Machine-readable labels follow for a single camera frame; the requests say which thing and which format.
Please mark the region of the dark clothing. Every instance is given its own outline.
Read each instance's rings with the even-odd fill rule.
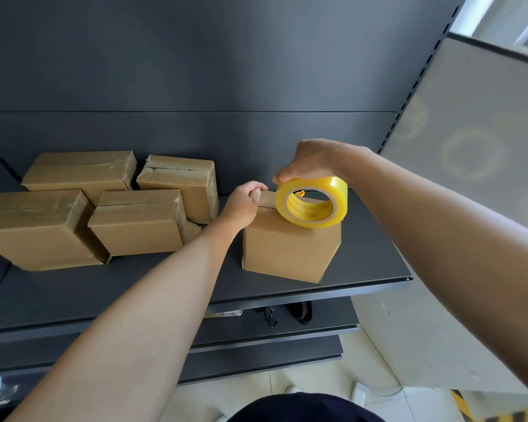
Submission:
[[[241,409],[229,422],[384,422],[351,401],[328,394],[278,394]]]

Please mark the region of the shoe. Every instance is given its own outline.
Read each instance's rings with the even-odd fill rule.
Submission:
[[[296,392],[303,392],[297,385],[291,385],[285,389],[284,394],[295,394]]]

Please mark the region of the forearm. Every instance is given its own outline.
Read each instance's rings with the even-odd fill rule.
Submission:
[[[528,385],[528,229],[365,148],[338,156],[426,286]]]
[[[238,232],[216,220],[113,303],[8,419],[158,421]]]

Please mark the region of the person's left hand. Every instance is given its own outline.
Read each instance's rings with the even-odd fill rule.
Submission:
[[[266,185],[256,181],[237,186],[229,196],[219,219],[231,223],[238,231],[249,226],[256,217],[260,191],[267,189]]]

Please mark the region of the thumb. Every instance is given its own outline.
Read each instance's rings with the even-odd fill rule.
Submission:
[[[260,191],[260,188],[256,188],[255,190],[252,190],[248,193],[248,196],[254,201],[255,203],[260,201],[260,196],[262,192]]]
[[[277,171],[276,175],[272,178],[272,182],[279,185],[281,183],[288,182],[289,179],[293,179],[295,177],[297,176],[292,161],[286,167],[283,167]]]

